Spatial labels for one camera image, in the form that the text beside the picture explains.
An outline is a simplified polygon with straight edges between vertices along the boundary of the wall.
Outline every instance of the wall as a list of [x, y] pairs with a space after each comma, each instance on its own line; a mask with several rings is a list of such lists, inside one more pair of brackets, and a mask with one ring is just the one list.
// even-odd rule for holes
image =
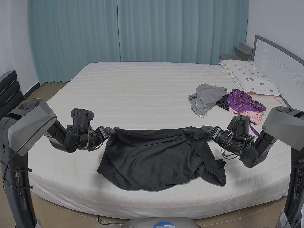
[[16, 70], [25, 94], [37, 82], [29, 45], [28, 0], [0, 0], [0, 75]]
[[246, 45], [262, 36], [304, 59], [304, 0], [248, 0]]

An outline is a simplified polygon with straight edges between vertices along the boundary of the floor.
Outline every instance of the floor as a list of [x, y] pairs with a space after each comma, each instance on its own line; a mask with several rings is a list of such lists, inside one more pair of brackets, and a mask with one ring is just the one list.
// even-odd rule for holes
[[[27, 99], [42, 98], [48, 101], [57, 91], [62, 89], [65, 84], [46, 83], [40, 86]], [[110, 223], [124, 223], [126, 220], [101, 217], [101, 225], [97, 221], [96, 215], [90, 215], [65, 207], [50, 203], [37, 196], [32, 195], [33, 205], [36, 216], [40, 219], [43, 228], [120, 228], [122, 225], [111, 225]], [[217, 215], [210, 218], [195, 220], [202, 228], [263, 228], [276, 227], [279, 214], [286, 202], [286, 197], [265, 204], [248, 207], [230, 213]], [[0, 188], [0, 226], [9, 228], [14, 227], [14, 219], [10, 211], [6, 195]]]

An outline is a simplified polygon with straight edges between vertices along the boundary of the floral pillow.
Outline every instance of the floral pillow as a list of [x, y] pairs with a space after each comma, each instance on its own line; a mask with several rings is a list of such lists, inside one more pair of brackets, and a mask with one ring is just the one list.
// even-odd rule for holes
[[281, 94], [277, 86], [262, 74], [254, 62], [224, 60], [219, 64], [226, 69], [242, 91], [259, 95], [279, 96]]

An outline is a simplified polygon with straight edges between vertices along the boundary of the baseboard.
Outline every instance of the baseboard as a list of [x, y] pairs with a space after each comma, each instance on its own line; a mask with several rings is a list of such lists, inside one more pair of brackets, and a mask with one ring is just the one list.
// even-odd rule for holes
[[35, 92], [36, 89], [38, 89], [40, 87], [39, 82], [37, 84], [35, 84], [31, 89], [28, 90], [28, 92], [26, 92], [23, 96], [24, 99], [26, 100], [32, 93]]

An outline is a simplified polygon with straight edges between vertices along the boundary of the white bed sheet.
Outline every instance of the white bed sheet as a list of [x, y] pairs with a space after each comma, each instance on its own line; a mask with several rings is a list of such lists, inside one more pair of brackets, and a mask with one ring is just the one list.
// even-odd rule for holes
[[[58, 120], [72, 124], [71, 109], [94, 112], [91, 126], [122, 129], [164, 129], [219, 125], [234, 114], [218, 106], [200, 118], [190, 109], [188, 95], [202, 83], [237, 89], [220, 65], [151, 62], [91, 63], [49, 101]], [[278, 97], [255, 95], [266, 106], [282, 105]], [[216, 159], [220, 147], [209, 143]], [[290, 148], [278, 141], [266, 161], [252, 169], [238, 159], [227, 161], [226, 185], [201, 178], [159, 192], [122, 190], [97, 173], [104, 146], [94, 152], [68, 154], [42, 137], [29, 152], [32, 192], [64, 207], [116, 218], [184, 216], [204, 218], [279, 199], [287, 195]]]

